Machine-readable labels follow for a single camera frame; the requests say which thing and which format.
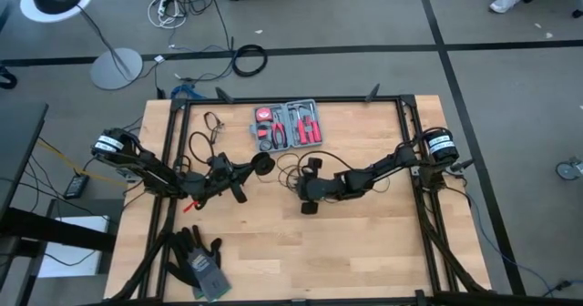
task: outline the person's foot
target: person's foot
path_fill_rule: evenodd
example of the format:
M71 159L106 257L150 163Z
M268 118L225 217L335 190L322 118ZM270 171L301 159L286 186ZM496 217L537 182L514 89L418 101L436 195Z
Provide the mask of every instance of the person's foot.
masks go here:
M518 2L520 2L520 0L496 0L492 3L492 5L490 5L490 9L499 14L504 14Z

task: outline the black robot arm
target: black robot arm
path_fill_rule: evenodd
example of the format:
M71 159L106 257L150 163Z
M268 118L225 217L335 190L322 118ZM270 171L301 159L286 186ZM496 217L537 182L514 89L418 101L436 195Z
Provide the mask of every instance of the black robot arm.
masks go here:
M417 157L414 148L424 143L430 157ZM308 158L308 164L300 168L297 192L302 204L302 213L311 215L318 211L317 201L324 199L347 200L362 197L373 189L374 183L404 168L417 168L421 183L426 189L440 189L445 183L442 172L459 158L451 132L436 127L426 130L419 138L397 145L394 153L377 161L368 168L350 168L334 174L332 179L318 178L322 160Z
M241 185L253 171L260 176L267 175L275 166L264 152L245 164L233 164L227 155L220 153L207 160L210 170L206 175L190 170L177 173L144 149L138 137L121 128L104 130L91 153L126 178L142 178L146 191L156 196L177 199L191 196L196 209L202 209L210 198L226 189L232 190L239 203L247 201Z

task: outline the wooden tabletop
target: wooden tabletop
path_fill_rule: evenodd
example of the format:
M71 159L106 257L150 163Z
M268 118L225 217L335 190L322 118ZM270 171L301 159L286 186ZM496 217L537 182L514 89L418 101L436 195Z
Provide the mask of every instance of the wooden tabletop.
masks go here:
M437 96L417 96L424 128L445 126ZM149 101L139 138L144 148L162 154L169 101ZM252 109L257 105L196 105L190 110L189 134L209 135L202 115L214 112L225 123L215 152L224 151L234 163L251 161L256 153L249 132ZM292 149L297 155L321 149L332 152L355 168L365 168L394 151L402 141L393 103L322 103L318 105L324 144L319 148ZM181 122L178 115L170 160L176 157ZM202 139L192 146L199 158L210 155ZM186 155L192 158L187 150ZM337 160L325 155L322 178L345 170ZM284 157L280 163L297 162ZM192 169L208 168L193 161ZM182 209L191 200L179 201L175 230L198 225L209 244L222 238L222 268L232 290L222 301L381 298L413 296L422 289L431 294L411 180L406 170L390 177L386 192L369 192L360 199L321 203L314 216L300 213L297 195L277 182L279 170L261 180L252 175L243 190L249 201L239 204L230 191L210 199L203 210L186 214ZM463 189L461 182L447 178L450 187ZM388 181L377 182L384 190ZM127 195L132 200L143 189ZM439 199L452 252L476 281L489 287L486 266L467 201L450 190ZM144 254L148 224L154 199L144 196L124 211L107 280L106 297L114 295L138 266ZM442 285L445 275L438 266ZM150 295L154 294L159 262L152 266ZM193 301L191 288L168 276L164 301Z

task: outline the table leg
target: table leg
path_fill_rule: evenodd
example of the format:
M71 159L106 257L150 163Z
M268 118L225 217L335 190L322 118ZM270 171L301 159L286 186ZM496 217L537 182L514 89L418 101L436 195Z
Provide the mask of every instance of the table leg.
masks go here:
M105 252L112 252L116 244L116 236L113 234L63 223L14 208L6 210L0 221L0 233Z

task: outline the desk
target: desk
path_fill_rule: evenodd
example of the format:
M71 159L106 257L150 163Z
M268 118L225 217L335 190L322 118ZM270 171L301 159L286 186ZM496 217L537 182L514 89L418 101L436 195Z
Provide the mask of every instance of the desk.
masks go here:
M0 103L0 131L6 137L0 139L0 178L3 178L0 180L0 219L15 195L26 162L45 123L47 109L45 103ZM2 236L0 253L14 254L19 244L19 237ZM0 267L0 288L4 285L11 262L12 257L0 256L0 264L6 265Z
M416 102L424 128L445 126L438 97L418 96ZM256 153L249 132L254 106L193 106L188 135L197 130L209 134L202 115L212 111L225 123L216 152L224 151L235 163L248 162ZM141 143L158 157L164 147L169 108L169 101L149 101L142 122ZM393 105L344 102L320 103L318 108L324 137L322 149L356 168L367 167L394 152L403 140ZM177 156L180 127L181 116L177 116L170 162ZM210 155L202 141L195 139L193 148L200 158ZM314 149L293 152L301 155ZM323 178L345 170L333 158L322 155L322 159ZM281 165L293 161L297 159L282 158ZM196 161L192 169L207 170ZM249 199L244 204L238 204L229 191L209 200L203 210L183 214L190 200L179 201L175 230L196 224L208 243L217 237L223 239L222 267L232 290L222 301L403 297L419 289L431 294L414 193L406 170L391 176L386 192L370 192L361 199L337 204L322 203L315 216L300 213L298 197L273 182L278 174L275 169L261 178L271 183L261 183L251 176L243 188ZM463 188L459 181L448 178L447 183ZM386 184L386 180L379 181L376 188L384 189ZM142 191L137 188L128 193L126 202ZM466 199L449 190L441 191L439 199L452 252L478 283L489 287ZM154 198L144 197L125 210L105 297L119 291L141 261L153 203ZM158 267L155 261L149 295L154 294ZM441 266L438 272L445 287ZM169 275L164 301L192 301L191 289Z

